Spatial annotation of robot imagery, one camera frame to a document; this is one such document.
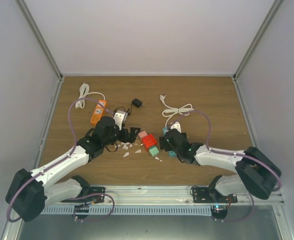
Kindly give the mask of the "pink plug adapter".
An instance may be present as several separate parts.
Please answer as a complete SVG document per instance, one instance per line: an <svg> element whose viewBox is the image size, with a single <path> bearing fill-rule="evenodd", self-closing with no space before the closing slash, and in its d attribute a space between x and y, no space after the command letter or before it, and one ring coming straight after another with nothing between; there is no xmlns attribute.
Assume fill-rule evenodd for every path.
<svg viewBox="0 0 294 240"><path fill-rule="evenodd" d="M145 130L138 133L138 137L140 140L142 140L146 136L148 136L148 133L146 133Z"/></svg>

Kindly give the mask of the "teal power strip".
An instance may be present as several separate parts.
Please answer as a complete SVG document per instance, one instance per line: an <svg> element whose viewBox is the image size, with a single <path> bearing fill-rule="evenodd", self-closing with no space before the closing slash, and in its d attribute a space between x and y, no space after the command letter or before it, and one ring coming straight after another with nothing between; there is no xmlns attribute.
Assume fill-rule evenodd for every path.
<svg viewBox="0 0 294 240"><path fill-rule="evenodd" d="M165 127L162 129L162 131L163 131L163 135L165 135L165 134L168 132L167 127L165 126ZM175 158L175 157L176 157L176 153L175 153L174 151L168 151L168 154L169 154L169 156L172 157L172 158Z"/></svg>

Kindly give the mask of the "red cube socket adapter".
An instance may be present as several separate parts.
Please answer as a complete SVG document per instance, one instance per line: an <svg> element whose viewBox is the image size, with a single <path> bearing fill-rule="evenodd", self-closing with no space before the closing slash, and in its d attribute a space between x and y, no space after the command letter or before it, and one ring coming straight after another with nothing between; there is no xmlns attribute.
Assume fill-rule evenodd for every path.
<svg viewBox="0 0 294 240"><path fill-rule="evenodd" d="M148 134L142 138L142 144L145 150L148 152L150 148L157 145L157 140L153 134Z"/></svg>

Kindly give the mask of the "green plug adapter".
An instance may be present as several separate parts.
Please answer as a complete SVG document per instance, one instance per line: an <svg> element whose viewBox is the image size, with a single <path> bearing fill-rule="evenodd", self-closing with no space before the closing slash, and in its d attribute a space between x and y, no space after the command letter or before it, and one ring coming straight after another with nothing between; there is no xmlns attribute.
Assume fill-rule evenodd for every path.
<svg viewBox="0 0 294 240"><path fill-rule="evenodd" d="M150 153L150 155L152 157L155 157L159 154L159 150L157 148L157 146L151 146L149 149L148 149L148 152Z"/></svg>

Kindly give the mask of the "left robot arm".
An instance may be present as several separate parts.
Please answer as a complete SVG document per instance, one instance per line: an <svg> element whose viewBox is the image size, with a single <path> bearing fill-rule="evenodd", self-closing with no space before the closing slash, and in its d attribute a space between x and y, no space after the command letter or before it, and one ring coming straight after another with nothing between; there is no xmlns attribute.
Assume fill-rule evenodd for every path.
<svg viewBox="0 0 294 240"><path fill-rule="evenodd" d="M90 192L90 184L82 177L76 175L65 182L60 182L60 179L99 157L109 145L133 143L139 132L138 127L126 129L123 123L104 116L84 137L76 140L70 150L55 160L31 171L19 170L5 198L9 205L7 220L16 222L11 218L12 211L18 214L19 220L29 222L45 207L58 202L92 201L97 193Z"/></svg>

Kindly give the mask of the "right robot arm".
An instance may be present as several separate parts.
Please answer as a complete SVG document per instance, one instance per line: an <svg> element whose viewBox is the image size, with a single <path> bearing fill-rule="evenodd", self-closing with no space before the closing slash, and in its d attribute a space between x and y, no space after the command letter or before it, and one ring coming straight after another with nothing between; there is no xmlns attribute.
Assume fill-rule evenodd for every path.
<svg viewBox="0 0 294 240"><path fill-rule="evenodd" d="M255 147L230 151L198 142L189 143L186 134L176 129L167 131L159 140L161 150L175 152L182 163L212 166L234 173L230 176L218 175L208 186L208 196L215 203L230 194L239 193L249 193L266 200L281 187L280 169Z"/></svg>

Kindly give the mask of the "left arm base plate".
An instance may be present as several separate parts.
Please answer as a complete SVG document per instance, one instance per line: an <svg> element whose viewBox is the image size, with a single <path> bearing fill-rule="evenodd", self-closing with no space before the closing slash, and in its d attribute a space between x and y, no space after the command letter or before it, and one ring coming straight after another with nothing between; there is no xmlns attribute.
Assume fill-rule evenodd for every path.
<svg viewBox="0 0 294 240"><path fill-rule="evenodd" d="M91 186L87 193L82 190L77 199L66 199L62 203L103 203L105 190L106 188L103 186Z"/></svg>

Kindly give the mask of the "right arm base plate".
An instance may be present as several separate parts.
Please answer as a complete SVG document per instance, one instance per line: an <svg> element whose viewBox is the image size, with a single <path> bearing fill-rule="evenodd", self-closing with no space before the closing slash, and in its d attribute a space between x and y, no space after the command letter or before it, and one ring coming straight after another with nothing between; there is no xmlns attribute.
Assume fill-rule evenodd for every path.
<svg viewBox="0 0 294 240"><path fill-rule="evenodd" d="M190 194L193 198L193 202L197 204L201 203L237 203L237 196L230 194L227 196L224 196L220 194L216 190L209 190L206 186L192 186L190 188Z"/></svg>

